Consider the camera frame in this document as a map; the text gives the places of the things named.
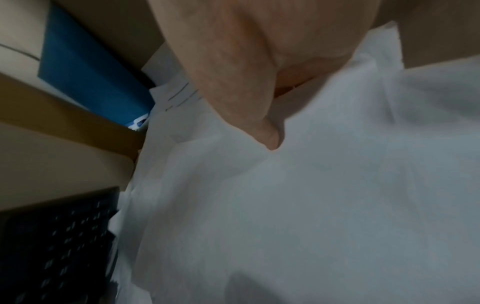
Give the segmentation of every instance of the white fabric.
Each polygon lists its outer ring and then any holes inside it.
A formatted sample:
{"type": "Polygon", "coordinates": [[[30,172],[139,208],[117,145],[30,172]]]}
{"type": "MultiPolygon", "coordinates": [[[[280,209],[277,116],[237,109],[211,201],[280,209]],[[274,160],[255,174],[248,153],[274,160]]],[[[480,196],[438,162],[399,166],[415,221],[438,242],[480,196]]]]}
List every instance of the white fabric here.
{"type": "Polygon", "coordinates": [[[277,151],[204,101],[154,112],[124,229],[154,303],[479,301],[480,58],[403,71],[395,29],[368,39],[281,97],[308,104],[277,151]]]}

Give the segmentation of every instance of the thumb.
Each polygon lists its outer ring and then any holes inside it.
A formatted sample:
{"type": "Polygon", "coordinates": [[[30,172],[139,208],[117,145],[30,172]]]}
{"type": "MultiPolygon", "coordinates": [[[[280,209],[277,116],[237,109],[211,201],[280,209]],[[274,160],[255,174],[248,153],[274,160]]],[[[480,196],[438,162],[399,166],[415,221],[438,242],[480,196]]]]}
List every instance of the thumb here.
{"type": "Polygon", "coordinates": [[[264,144],[269,150],[275,150],[280,145],[280,132],[267,117],[239,129],[264,144]]]}

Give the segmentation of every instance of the hand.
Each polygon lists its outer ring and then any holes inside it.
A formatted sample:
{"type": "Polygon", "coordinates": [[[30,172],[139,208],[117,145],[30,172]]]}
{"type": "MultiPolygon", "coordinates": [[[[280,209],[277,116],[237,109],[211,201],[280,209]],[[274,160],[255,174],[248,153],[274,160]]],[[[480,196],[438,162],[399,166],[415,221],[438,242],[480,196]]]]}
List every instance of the hand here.
{"type": "Polygon", "coordinates": [[[274,93],[340,69],[381,0],[149,0],[166,41],[229,124],[273,150],[274,93]]]}

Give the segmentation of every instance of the keyboard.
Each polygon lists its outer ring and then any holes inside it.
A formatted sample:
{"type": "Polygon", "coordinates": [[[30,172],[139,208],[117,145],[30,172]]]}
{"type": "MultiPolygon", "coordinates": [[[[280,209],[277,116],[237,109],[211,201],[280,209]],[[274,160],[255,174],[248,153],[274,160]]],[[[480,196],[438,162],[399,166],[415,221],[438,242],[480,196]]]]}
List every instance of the keyboard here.
{"type": "Polygon", "coordinates": [[[119,189],[0,213],[0,302],[98,303],[116,259],[119,189]]]}

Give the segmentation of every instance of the computer keyboard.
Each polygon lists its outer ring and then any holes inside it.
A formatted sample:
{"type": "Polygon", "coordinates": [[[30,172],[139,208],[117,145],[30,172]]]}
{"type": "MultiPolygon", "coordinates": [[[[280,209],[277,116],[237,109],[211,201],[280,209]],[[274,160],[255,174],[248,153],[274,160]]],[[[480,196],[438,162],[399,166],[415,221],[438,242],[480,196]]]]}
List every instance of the computer keyboard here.
{"type": "Polygon", "coordinates": [[[0,213],[0,302],[98,302],[116,255],[108,224],[118,196],[108,189],[0,213]]]}

